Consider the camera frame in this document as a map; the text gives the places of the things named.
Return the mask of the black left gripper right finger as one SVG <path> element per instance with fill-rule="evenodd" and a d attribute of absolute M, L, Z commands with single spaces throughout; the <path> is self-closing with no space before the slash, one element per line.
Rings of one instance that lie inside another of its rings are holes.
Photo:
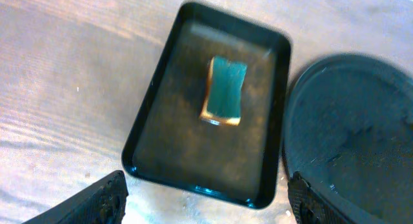
<path fill-rule="evenodd" d="M 383 223 L 355 206 L 336 198 L 339 207 L 329 201 L 314 186 L 294 172 L 288 181 L 288 200 L 297 223 Z"/>

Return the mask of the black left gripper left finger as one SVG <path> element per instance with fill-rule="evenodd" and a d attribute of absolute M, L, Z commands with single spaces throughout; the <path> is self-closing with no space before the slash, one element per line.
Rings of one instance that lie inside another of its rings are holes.
<path fill-rule="evenodd" d="M 125 174 L 115 170 L 24 224 L 121 224 L 127 196 Z"/>

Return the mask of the orange green sponge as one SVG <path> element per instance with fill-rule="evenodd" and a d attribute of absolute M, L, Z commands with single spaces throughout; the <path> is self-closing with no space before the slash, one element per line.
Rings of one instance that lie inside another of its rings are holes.
<path fill-rule="evenodd" d="M 238 126 L 241 89 L 248 65 L 214 56 L 208 64 L 205 99 L 199 117 L 213 125 Z"/>

